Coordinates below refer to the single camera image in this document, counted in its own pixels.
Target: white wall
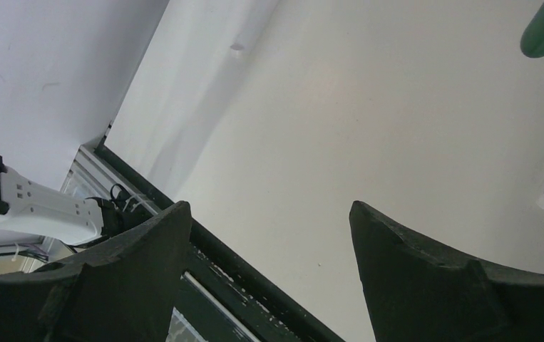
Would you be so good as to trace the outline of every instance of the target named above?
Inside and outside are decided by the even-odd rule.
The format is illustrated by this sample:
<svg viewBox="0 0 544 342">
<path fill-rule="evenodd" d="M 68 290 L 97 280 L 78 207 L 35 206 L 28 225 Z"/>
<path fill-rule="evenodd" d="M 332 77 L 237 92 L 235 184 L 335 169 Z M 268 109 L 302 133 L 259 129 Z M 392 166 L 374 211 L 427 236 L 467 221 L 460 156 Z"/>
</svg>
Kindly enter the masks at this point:
<svg viewBox="0 0 544 342">
<path fill-rule="evenodd" d="M 4 163 L 59 189 L 78 147 L 117 113 L 167 3 L 0 0 Z"/>
<path fill-rule="evenodd" d="M 544 58 L 519 51 L 541 4 L 281 1 L 228 106 L 186 123 L 190 132 L 223 117 L 200 137 L 193 171 L 155 185 L 190 201 L 196 219 L 346 341 L 372 337 L 353 200 L 544 273 Z M 169 128 L 157 118 L 177 112 L 144 95 L 153 79 L 132 85 L 139 117 L 119 115 L 107 140 L 144 175 L 167 172 L 152 169 L 152 154 L 179 148 L 160 143 Z"/>
</svg>

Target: small white object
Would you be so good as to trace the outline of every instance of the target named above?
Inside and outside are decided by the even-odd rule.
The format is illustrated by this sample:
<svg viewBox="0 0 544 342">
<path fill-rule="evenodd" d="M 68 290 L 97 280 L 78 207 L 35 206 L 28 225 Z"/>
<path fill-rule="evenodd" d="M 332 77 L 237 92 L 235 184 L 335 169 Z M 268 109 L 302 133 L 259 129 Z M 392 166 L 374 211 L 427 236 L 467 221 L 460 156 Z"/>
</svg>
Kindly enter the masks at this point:
<svg viewBox="0 0 544 342">
<path fill-rule="evenodd" d="M 14 254 L 14 257 L 11 258 L 12 262 L 16 261 L 16 259 L 18 258 L 18 254 L 20 253 L 20 246 L 15 242 L 14 242 L 14 244 L 16 245 L 16 253 Z"/>
</svg>

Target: white cable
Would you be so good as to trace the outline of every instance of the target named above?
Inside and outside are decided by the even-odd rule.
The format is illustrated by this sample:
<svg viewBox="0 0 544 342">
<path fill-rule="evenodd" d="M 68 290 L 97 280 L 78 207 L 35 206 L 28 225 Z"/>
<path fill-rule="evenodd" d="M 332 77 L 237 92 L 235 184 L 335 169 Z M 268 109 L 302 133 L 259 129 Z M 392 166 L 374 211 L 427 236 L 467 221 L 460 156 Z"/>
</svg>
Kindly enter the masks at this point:
<svg viewBox="0 0 544 342">
<path fill-rule="evenodd" d="M 134 194 L 134 195 L 131 195 L 131 197 L 129 197 L 129 198 L 127 199 L 126 203 L 125 203 L 125 207 L 123 208 L 123 212 L 125 212 L 125 210 L 127 210 L 127 208 L 129 207 L 129 203 L 130 203 L 131 200 L 133 200 L 133 199 L 135 199 L 136 201 L 138 201 L 138 203 L 135 204 L 135 205 L 133 206 L 133 210 L 135 210 L 135 208 L 138 206 L 138 204 L 143 204 L 144 202 L 143 202 L 143 200 L 140 200 L 140 199 L 139 199 L 139 196 L 145 197 L 144 194 Z"/>
<path fill-rule="evenodd" d="M 137 207 L 139 207 L 140 205 L 145 205 L 146 202 L 152 202 L 152 201 L 148 199 L 147 201 L 139 201 L 138 203 L 135 203 L 133 207 L 131 208 L 131 212 L 134 212 L 135 209 L 137 209 Z"/>
<path fill-rule="evenodd" d="M 14 257 L 11 258 L 11 261 L 16 261 L 16 259 L 18 258 L 18 254 L 20 253 L 20 245 L 15 242 L 14 244 L 16 245 L 16 253 L 14 254 Z"/>
</svg>

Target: black cable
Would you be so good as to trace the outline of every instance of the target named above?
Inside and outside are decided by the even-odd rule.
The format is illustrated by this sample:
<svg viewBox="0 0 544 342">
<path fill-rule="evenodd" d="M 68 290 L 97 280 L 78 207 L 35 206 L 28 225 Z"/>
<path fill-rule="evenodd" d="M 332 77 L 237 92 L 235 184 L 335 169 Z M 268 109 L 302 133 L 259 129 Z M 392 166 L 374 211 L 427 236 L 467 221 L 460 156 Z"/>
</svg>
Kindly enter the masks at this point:
<svg viewBox="0 0 544 342">
<path fill-rule="evenodd" d="M 63 244 L 67 249 L 69 249 L 70 252 L 72 252 L 73 254 L 77 254 L 77 253 L 78 253 L 78 251 L 76 250 L 76 248 L 74 248 L 74 246 L 71 246 L 71 245 L 69 245 L 69 244 L 64 244 L 63 242 L 62 242 L 62 244 Z"/>
<path fill-rule="evenodd" d="M 16 253 L 14 253 L 14 252 L 0 253 L 0 257 L 4 257 L 4 256 L 5 257 L 12 257 L 14 255 L 16 255 Z M 36 259 L 36 260 L 39 260 L 39 261 L 41 261 L 43 263 L 47 263 L 49 261 L 48 256 L 38 254 L 38 253 L 34 253 L 34 252 L 29 251 L 29 250 L 20 251 L 20 252 L 18 252 L 18 255 L 22 256 L 22 257 L 28 257 L 28 258 Z"/>
<path fill-rule="evenodd" d="M 116 196 L 114 196 L 114 188 L 115 187 L 119 187 L 120 190 L 118 191 L 118 194 Z M 110 201 L 114 202 L 116 200 L 118 200 L 118 195 L 120 195 L 122 192 L 125 192 L 126 194 L 129 193 L 129 191 L 127 191 L 127 189 L 120 183 L 115 183 L 111 188 L 110 188 Z"/>
</svg>

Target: white table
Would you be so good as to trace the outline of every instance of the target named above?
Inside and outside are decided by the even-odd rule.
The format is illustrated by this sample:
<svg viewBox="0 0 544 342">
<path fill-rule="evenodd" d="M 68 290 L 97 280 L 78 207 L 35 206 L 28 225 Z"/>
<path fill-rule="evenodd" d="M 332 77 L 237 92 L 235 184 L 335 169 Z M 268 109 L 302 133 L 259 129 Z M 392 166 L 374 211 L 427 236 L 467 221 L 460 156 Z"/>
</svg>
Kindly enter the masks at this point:
<svg viewBox="0 0 544 342">
<path fill-rule="evenodd" d="M 113 152 L 347 341 L 373 336 L 353 200 L 544 273 L 542 1 L 281 1 L 237 57 L 238 3 L 171 1 Z"/>
</svg>

